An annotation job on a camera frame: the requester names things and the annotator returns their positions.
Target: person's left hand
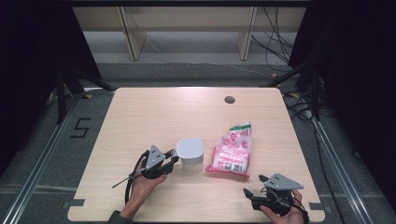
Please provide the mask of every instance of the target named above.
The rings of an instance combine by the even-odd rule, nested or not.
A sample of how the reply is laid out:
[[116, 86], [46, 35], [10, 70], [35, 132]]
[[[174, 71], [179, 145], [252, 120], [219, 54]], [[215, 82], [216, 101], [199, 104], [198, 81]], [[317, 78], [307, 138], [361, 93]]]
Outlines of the person's left hand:
[[[137, 170], [142, 167], [142, 162], [137, 167]], [[134, 183], [131, 186], [131, 197], [125, 207], [120, 212], [122, 217], [132, 219], [139, 210], [140, 206], [145, 202], [150, 193], [161, 184], [167, 175], [161, 175], [155, 179], [147, 179], [141, 174], [137, 174]]]

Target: floor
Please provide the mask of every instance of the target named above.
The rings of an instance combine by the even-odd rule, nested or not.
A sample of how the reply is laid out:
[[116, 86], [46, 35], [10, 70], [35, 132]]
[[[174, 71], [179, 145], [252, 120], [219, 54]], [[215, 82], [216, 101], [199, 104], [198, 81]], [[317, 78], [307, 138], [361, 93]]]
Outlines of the floor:
[[[123, 33], [87, 32], [85, 35], [104, 81], [114, 86], [249, 87], [268, 83], [272, 75], [281, 76], [284, 71], [290, 70], [283, 60], [268, 53], [254, 40], [250, 44], [247, 60], [241, 61], [232, 33], [149, 33], [139, 60], [134, 62], [130, 59]], [[267, 35], [253, 35], [267, 46]], [[282, 36], [291, 44], [295, 38], [295, 34]], [[271, 49], [282, 53], [280, 45], [274, 41], [272, 43]], [[204, 77], [210, 81], [195, 78], [191, 82], [183, 79], [183, 74], [196, 76], [199, 69], [205, 71]], [[139, 77], [136, 73], [131, 73], [131, 70], [152, 77]], [[279, 88], [283, 92], [293, 91], [297, 78], [292, 77]], [[84, 87], [94, 87], [91, 83], [82, 83]], [[53, 143], [55, 149], [50, 152], [43, 172], [34, 184], [35, 191], [30, 195], [28, 203], [21, 208], [23, 212], [18, 217], [19, 223], [71, 223], [67, 219], [67, 208], [73, 200], [84, 164], [90, 157], [111, 98], [111, 93], [98, 91], [77, 99], [73, 113], [64, 125], [63, 134]], [[74, 100], [75, 98], [68, 99], [70, 105]], [[326, 212], [323, 223], [396, 223], [393, 210], [370, 173], [362, 161], [352, 154], [353, 146], [348, 142], [336, 116], [324, 107], [320, 110], [320, 122], [298, 119], [299, 116], [309, 116], [303, 107], [297, 105], [300, 102], [301, 98], [286, 94], [285, 103], [290, 106], [294, 129]], [[25, 148], [21, 149], [0, 180], [1, 217], [6, 218], [7, 210], [29, 179], [43, 148], [48, 148], [48, 140], [56, 129], [56, 120], [56, 101], [52, 101], [37, 123], [35, 132], [26, 141]], [[86, 137], [73, 138], [71, 141], [71, 136], [81, 134], [75, 130], [78, 121], [87, 125], [89, 131]], [[323, 127], [321, 136], [327, 136], [325, 140], [329, 141], [327, 144], [326, 141], [321, 141], [320, 150], [313, 125], [317, 125], [319, 130], [318, 126]], [[330, 160], [332, 149], [344, 173], [334, 170], [333, 161]], [[353, 205], [356, 198], [350, 198], [346, 185], [356, 190], [358, 199], [363, 201], [363, 208], [367, 211], [356, 211], [356, 208], [361, 207]]]

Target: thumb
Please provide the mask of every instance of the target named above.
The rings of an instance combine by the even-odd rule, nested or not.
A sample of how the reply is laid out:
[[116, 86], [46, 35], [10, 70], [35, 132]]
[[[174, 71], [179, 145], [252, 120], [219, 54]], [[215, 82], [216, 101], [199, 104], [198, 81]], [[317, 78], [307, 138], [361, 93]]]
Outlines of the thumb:
[[260, 210], [266, 215], [268, 216], [273, 222], [275, 222], [279, 216], [277, 216], [272, 210], [271, 208], [261, 205], [260, 206]]

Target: package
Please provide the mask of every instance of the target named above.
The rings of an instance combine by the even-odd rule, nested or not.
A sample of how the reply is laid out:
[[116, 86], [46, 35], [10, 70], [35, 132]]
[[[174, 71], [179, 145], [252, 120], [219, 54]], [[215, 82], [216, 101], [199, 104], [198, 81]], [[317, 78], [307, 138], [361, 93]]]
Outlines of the package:
[[233, 126], [215, 145], [207, 172], [226, 172], [248, 177], [251, 123]]

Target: wooden tabletop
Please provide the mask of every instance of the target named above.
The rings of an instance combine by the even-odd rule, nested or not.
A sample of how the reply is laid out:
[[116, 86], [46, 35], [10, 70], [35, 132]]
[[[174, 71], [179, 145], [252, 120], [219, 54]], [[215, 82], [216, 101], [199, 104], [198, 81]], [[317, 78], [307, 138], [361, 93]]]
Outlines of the wooden tabletop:
[[[232, 96], [233, 104], [225, 97]], [[250, 121], [252, 145], [249, 178], [233, 174], [210, 174], [217, 140], [235, 124]], [[166, 152], [178, 140], [199, 137], [204, 142], [204, 170], [186, 173], [179, 161], [165, 182], [140, 208], [135, 221], [142, 222], [265, 222], [269, 219], [252, 209], [243, 189], [257, 196], [263, 188], [259, 175], [274, 173], [304, 185], [303, 205], [311, 221], [325, 218], [303, 152], [278, 89], [273, 88], [121, 88], [114, 95], [92, 150], [75, 199], [72, 221], [107, 221], [124, 206], [126, 178], [139, 156], [151, 145]]]

